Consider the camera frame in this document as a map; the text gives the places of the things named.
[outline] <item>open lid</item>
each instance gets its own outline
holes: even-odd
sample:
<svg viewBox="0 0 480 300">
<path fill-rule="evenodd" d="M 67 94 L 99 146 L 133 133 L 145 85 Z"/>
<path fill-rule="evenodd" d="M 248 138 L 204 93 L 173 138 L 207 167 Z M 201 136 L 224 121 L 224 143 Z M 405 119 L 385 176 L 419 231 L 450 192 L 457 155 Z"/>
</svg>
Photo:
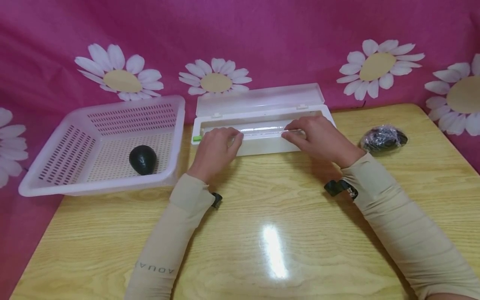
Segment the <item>open lid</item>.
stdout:
<svg viewBox="0 0 480 300">
<path fill-rule="evenodd" d="M 317 83 L 269 87 L 241 94 L 198 97 L 197 117 L 296 108 L 324 102 Z"/>
</svg>

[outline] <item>avocado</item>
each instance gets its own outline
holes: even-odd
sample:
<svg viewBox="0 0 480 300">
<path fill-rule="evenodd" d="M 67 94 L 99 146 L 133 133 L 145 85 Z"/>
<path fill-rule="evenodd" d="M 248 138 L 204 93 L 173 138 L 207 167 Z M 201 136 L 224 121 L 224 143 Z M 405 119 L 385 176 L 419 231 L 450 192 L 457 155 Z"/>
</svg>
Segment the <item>avocado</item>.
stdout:
<svg viewBox="0 0 480 300">
<path fill-rule="evenodd" d="M 153 174 L 156 164 L 156 154 L 146 145 L 135 147 L 129 156 L 130 165 L 140 175 Z"/>
</svg>

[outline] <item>table surface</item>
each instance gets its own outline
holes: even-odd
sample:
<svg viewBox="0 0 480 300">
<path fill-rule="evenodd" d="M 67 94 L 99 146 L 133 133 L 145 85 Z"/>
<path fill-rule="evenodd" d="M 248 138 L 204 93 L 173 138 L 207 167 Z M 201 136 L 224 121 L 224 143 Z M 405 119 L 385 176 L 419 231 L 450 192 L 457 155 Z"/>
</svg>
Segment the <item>table surface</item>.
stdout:
<svg viewBox="0 0 480 300">
<path fill-rule="evenodd" d="M 342 111 L 357 142 L 390 123 L 408 144 L 378 159 L 480 274 L 480 177 L 415 105 Z M 192 162 L 191 127 L 180 171 Z M 213 184 L 223 195 L 185 256 L 173 299 L 403 299 L 411 292 L 347 198 L 328 196 L 330 164 L 302 153 L 236 159 Z M 122 299 L 170 188 L 65 197 L 12 299 Z"/>
</svg>

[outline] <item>beige arm sleeve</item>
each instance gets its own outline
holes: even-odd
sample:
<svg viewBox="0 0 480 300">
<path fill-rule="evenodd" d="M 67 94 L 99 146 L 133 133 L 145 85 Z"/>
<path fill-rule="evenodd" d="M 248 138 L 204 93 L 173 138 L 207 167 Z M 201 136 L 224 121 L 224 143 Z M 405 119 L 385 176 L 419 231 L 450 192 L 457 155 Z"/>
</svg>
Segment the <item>beige arm sleeve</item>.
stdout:
<svg viewBox="0 0 480 300">
<path fill-rule="evenodd" d="M 355 204 L 420 300 L 449 293 L 480 299 L 480 282 L 455 245 L 370 154 L 343 169 Z"/>
<path fill-rule="evenodd" d="M 188 242 L 215 197 L 201 180 L 184 174 L 133 269 L 126 300 L 168 300 Z"/>
</svg>

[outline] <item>white petal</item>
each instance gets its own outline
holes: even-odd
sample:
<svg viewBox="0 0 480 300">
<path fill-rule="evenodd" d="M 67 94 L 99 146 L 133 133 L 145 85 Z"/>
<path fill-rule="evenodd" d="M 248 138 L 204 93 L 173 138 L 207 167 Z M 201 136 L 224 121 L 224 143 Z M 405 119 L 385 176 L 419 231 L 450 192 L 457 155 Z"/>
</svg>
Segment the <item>white petal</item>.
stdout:
<svg viewBox="0 0 480 300">
<path fill-rule="evenodd" d="M 368 84 L 367 92 L 373 99 L 378 97 L 378 79 Z"/>
<path fill-rule="evenodd" d="M 133 55 L 127 60 L 127 71 L 132 74 L 140 73 L 145 66 L 145 59 L 138 54 Z"/>
<path fill-rule="evenodd" d="M 232 79 L 232 82 L 235 84 L 246 84 L 251 82 L 252 79 L 250 77 L 237 77 Z"/>
<path fill-rule="evenodd" d="M 447 114 L 450 112 L 450 107 L 448 105 L 444 105 L 444 106 L 441 106 L 439 108 L 436 108 L 434 110 L 432 110 L 429 114 L 428 114 L 428 117 L 432 120 L 432 121 L 437 121 L 438 119 L 440 119 L 443 115 Z"/>
<path fill-rule="evenodd" d="M 432 81 L 425 84 L 425 89 L 438 95 L 446 95 L 450 91 L 450 85 L 443 81 Z"/>
<path fill-rule="evenodd" d="M 358 75 L 358 74 L 349 75 L 349 76 L 345 76 L 345 77 L 342 77 L 342 78 L 338 78 L 336 80 L 336 82 L 339 83 L 339 84 L 346 84 L 347 82 L 352 82 L 352 81 L 357 80 L 359 78 L 360 78 L 360 75 Z"/>
<path fill-rule="evenodd" d="M 113 92 L 113 93 L 116 93 L 116 92 L 117 92 L 116 90 L 114 90 L 114 89 L 112 89 L 112 88 L 109 88 L 108 86 L 103 85 L 103 84 L 100 85 L 100 88 L 101 88 L 102 90 L 104 90 L 104 91 L 107 91 L 107 92 Z"/>
<path fill-rule="evenodd" d="M 357 73 L 358 71 L 360 71 L 360 69 L 361 69 L 360 65 L 357 65 L 357 64 L 354 64 L 354 63 L 348 63 L 348 64 L 343 65 L 340 68 L 340 73 L 342 73 L 344 75 L 353 75 L 353 74 Z"/>
<path fill-rule="evenodd" d="M 146 83 L 157 81 L 158 79 L 162 78 L 162 74 L 160 74 L 158 70 L 146 69 L 141 71 L 137 75 L 137 78 L 140 81 L 140 83 L 146 84 Z"/>
<path fill-rule="evenodd" d="M 412 72 L 411 68 L 409 68 L 409 67 L 399 67 L 399 66 L 396 66 L 396 65 L 394 65 L 390 69 L 390 73 L 393 74 L 393 75 L 396 75 L 396 76 L 407 75 L 407 74 L 410 74 L 410 72 Z"/>
<path fill-rule="evenodd" d="M 26 139 L 23 137 L 13 137 L 0 140 L 0 146 L 15 150 L 25 150 L 27 148 Z"/>
<path fill-rule="evenodd" d="M 193 76 L 190 73 L 180 72 L 179 75 L 183 78 L 192 79 L 194 81 L 200 82 L 200 78 L 198 78 L 197 76 Z"/>
<path fill-rule="evenodd" d="M 447 104 L 447 99 L 440 97 L 440 96 L 433 96 L 429 98 L 425 104 L 427 105 L 428 108 L 430 109 L 437 109 L 439 107 L 444 106 Z"/>
<path fill-rule="evenodd" d="M 0 148 L 0 156 L 9 160 L 24 160 L 28 158 L 28 153 L 10 148 Z"/>
<path fill-rule="evenodd" d="M 355 93 L 355 91 L 358 89 L 362 82 L 362 80 L 357 80 L 347 84 L 347 86 L 343 90 L 343 93 L 347 96 L 350 96 L 351 94 Z"/>
<path fill-rule="evenodd" d="M 85 57 L 76 57 L 75 63 L 94 75 L 97 75 L 100 77 L 103 77 L 103 75 L 105 75 L 102 67 L 100 67 L 100 65 L 94 62 L 93 60 L 90 60 Z"/>
<path fill-rule="evenodd" d="M 197 76 L 197 77 L 200 77 L 200 78 L 204 78 L 205 77 L 205 72 L 200 69 L 196 64 L 194 63 L 189 63 L 185 66 L 185 68 L 187 68 L 187 70 L 192 73 L 193 75 Z"/>
<path fill-rule="evenodd" d="M 228 75 L 235 71 L 235 62 L 234 61 L 227 61 L 221 68 L 220 73 L 224 75 Z"/>
<path fill-rule="evenodd" d="M 464 114 L 461 114 L 452 125 L 447 129 L 447 134 L 461 135 L 465 130 L 465 125 L 467 124 L 467 118 Z"/>
<path fill-rule="evenodd" d="M 203 60 L 196 60 L 195 64 L 205 72 L 205 74 L 210 74 L 212 72 L 212 67 Z"/>
<path fill-rule="evenodd" d="M 108 58 L 115 70 L 122 70 L 125 67 L 125 56 L 118 45 L 109 45 L 107 49 Z"/>
<path fill-rule="evenodd" d="M 366 56 L 370 56 L 373 53 L 377 52 L 378 44 L 372 39 L 367 39 L 363 41 L 362 49 L 363 49 L 363 53 L 365 53 Z"/>
<path fill-rule="evenodd" d="M 412 49 L 415 47 L 415 44 L 405 44 L 401 45 L 395 49 L 390 50 L 390 54 L 392 55 L 404 55 L 412 51 Z"/>
<path fill-rule="evenodd" d="M 153 97 L 160 97 L 161 96 L 159 93 L 155 93 L 154 91 L 150 91 L 150 90 L 143 89 L 142 92 L 144 92 L 145 94 L 148 94 L 150 96 L 153 96 Z"/>
<path fill-rule="evenodd" d="M 416 62 L 406 61 L 406 60 L 397 60 L 397 62 L 395 63 L 395 66 L 407 67 L 407 68 L 420 68 L 421 67 L 421 65 L 417 64 Z"/>
<path fill-rule="evenodd" d="M 25 125 L 10 125 L 0 128 L 0 139 L 17 137 L 26 130 Z"/>
<path fill-rule="evenodd" d="M 220 73 L 220 69 L 225 64 L 224 59 L 212 59 L 212 69 L 215 73 Z"/>
<path fill-rule="evenodd" d="M 444 114 L 440 118 L 440 121 L 438 121 L 438 128 L 440 128 L 441 131 L 447 131 L 459 115 L 459 113 L 454 111 Z"/>
<path fill-rule="evenodd" d="M 205 94 L 205 90 L 202 89 L 202 88 L 199 88 L 199 87 L 194 87 L 194 86 L 191 86 L 189 89 L 188 89 L 188 93 L 190 95 L 202 95 L 202 94 Z"/>
<path fill-rule="evenodd" d="M 0 168 L 0 189 L 8 183 L 8 174 Z"/>
<path fill-rule="evenodd" d="M 447 69 L 455 70 L 460 73 L 461 78 L 465 78 L 470 75 L 470 64 L 468 62 L 454 63 Z"/>
<path fill-rule="evenodd" d="M 458 82 L 462 77 L 462 74 L 460 74 L 460 72 L 455 70 L 441 70 L 441 71 L 433 72 L 433 75 L 438 79 L 443 80 L 445 82 L 449 82 L 449 83 Z"/>
<path fill-rule="evenodd" d="M 424 57 L 425 57 L 425 54 L 419 53 L 419 54 L 412 54 L 412 55 L 400 55 L 400 56 L 396 56 L 395 58 L 398 60 L 419 61 L 419 60 L 422 60 Z"/>
<path fill-rule="evenodd" d="M 234 90 L 235 92 L 246 92 L 250 89 L 248 87 L 244 86 L 244 85 L 241 85 L 241 84 L 234 84 L 234 85 L 232 85 L 232 90 Z"/>
<path fill-rule="evenodd" d="M 0 127 L 3 127 L 10 123 L 13 118 L 13 114 L 11 111 L 5 108 L 0 108 Z"/>
<path fill-rule="evenodd" d="M 472 136 L 480 135 L 480 113 L 470 114 L 468 116 L 466 129 Z"/>
<path fill-rule="evenodd" d="M 150 99 L 152 96 L 150 96 L 149 94 L 146 94 L 142 91 L 138 92 L 137 95 L 139 95 L 140 97 L 142 97 L 142 99 Z"/>
<path fill-rule="evenodd" d="M 475 76 L 480 76 L 480 54 L 475 54 L 473 57 L 472 73 Z"/>
<path fill-rule="evenodd" d="M 162 90 L 163 89 L 163 83 L 160 81 L 155 81 L 155 82 L 150 82 L 147 84 L 142 84 L 142 87 L 146 90 Z"/>
<path fill-rule="evenodd" d="M 350 52 L 347 56 L 347 61 L 361 66 L 365 62 L 365 55 L 360 51 Z"/>
<path fill-rule="evenodd" d="M 22 172 L 22 167 L 14 160 L 0 157 L 0 168 L 10 176 L 18 176 Z"/>
<path fill-rule="evenodd" d="M 130 96 L 131 101 L 142 100 L 142 97 L 137 93 L 128 93 L 128 96 Z"/>
<path fill-rule="evenodd" d="M 130 101 L 130 95 L 129 93 L 126 93 L 126 92 L 120 92 L 119 98 L 122 99 L 123 101 Z"/>
<path fill-rule="evenodd" d="M 362 101 L 367 94 L 368 89 L 368 81 L 364 81 L 360 84 L 360 86 L 355 91 L 355 99 Z"/>
<path fill-rule="evenodd" d="M 241 68 L 241 69 L 238 69 L 238 70 L 235 70 L 233 71 L 232 73 L 230 73 L 228 75 L 228 77 L 230 79 L 234 79 L 234 78 L 237 78 L 237 77 L 244 77 L 244 76 L 247 76 L 248 74 L 248 70 L 245 69 L 245 68 Z"/>
<path fill-rule="evenodd" d="M 398 47 L 398 40 L 396 39 L 389 39 L 387 41 L 384 41 L 380 45 L 378 45 L 378 52 L 389 52 L 390 50 Z"/>
<path fill-rule="evenodd" d="M 107 52 L 99 44 L 91 44 L 88 46 L 88 52 L 90 52 L 90 56 L 94 62 L 98 63 L 104 71 L 113 70 L 113 66 L 108 58 Z"/>
<path fill-rule="evenodd" d="M 92 80 L 92 81 L 95 81 L 95 82 L 98 83 L 98 84 L 105 84 L 105 83 L 103 82 L 103 79 L 101 79 L 101 78 L 98 77 L 98 76 L 95 76 L 95 75 L 93 75 L 93 74 L 91 74 L 91 73 L 89 73 L 89 72 L 85 72 L 85 71 L 82 71 L 82 70 L 79 70 L 79 69 L 77 69 L 77 71 L 80 72 L 80 73 L 82 73 L 86 78 L 88 78 L 88 79 L 90 79 L 90 80 Z"/>
<path fill-rule="evenodd" d="M 179 77 L 179 80 L 185 84 L 189 84 L 191 86 L 196 86 L 196 87 L 199 87 L 200 86 L 200 82 L 199 81 L 196 81 L 196 80 L 192 80 L 190 78 L 183 78 L 183 77 Z"/>
<path fill-rule="evenodd" d="M 380 80 L 378 81 L 378 84 L 382 89 L 388 90 L 393 86 L 393 75 L 390 73 L 387 73 L 380 77 Z"/>
</svg>

